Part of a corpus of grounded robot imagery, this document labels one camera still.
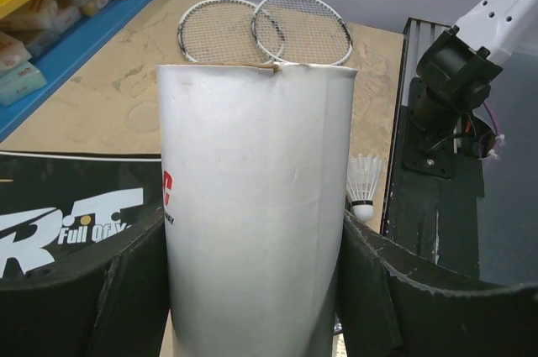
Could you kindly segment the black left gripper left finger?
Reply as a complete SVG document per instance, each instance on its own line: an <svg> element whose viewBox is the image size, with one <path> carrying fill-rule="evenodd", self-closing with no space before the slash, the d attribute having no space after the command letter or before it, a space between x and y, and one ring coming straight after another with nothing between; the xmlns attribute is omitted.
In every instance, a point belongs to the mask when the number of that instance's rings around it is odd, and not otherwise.
<svg viewBox="0 0 538 357"><path fill-rule="evenodd" d="M169 313L164 212L1 281L3 356L157 356Z"/></svg>

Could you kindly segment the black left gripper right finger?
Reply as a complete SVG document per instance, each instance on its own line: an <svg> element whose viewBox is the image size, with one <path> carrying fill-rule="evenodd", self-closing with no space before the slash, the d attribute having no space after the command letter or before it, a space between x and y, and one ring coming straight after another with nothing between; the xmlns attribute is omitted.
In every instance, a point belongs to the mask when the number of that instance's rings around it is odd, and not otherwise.
<svg viewBox="0 0 538 357"><path fill-rule="evenodd" d="M470 276L343 219L337 312L350 356L534 356L537 239L486 234Z"/></svg>

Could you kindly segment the white shuttlecock front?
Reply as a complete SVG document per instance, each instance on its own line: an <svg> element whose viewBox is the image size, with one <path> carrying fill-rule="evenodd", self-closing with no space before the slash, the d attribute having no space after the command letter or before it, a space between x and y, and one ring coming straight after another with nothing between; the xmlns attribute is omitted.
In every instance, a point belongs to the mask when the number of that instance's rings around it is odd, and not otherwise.
<svg viewBox="0 0 538 357"><path fill-rule="evenodd" d="M362 223L373 217L373 198L382 168L383 160L379 155L349 155L346 192L353 214Z"/></svg>

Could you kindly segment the white shuttlecock tube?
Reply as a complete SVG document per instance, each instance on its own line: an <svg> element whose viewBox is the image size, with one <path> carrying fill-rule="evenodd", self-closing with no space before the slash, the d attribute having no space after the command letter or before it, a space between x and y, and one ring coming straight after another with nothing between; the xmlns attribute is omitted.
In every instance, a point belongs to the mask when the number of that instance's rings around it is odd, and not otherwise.
<svg viewBox="0 0 538 357"><path fill-rule="evenodd" d="M356 70L160 65L176 356L328 356Z"/></svg>

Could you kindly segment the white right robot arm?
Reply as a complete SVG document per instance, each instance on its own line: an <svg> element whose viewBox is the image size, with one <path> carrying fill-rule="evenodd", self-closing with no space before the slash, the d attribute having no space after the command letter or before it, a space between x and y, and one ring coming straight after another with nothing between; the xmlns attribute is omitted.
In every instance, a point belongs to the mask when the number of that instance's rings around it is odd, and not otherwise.
<svg viewBox="0 0 538 357"><path fill-rule="evenodd" d="M410 91L403 164L450 177L453 130L488 98L491 82L537 17L537 0L482 0L443 31L419 59Z"/></svg>

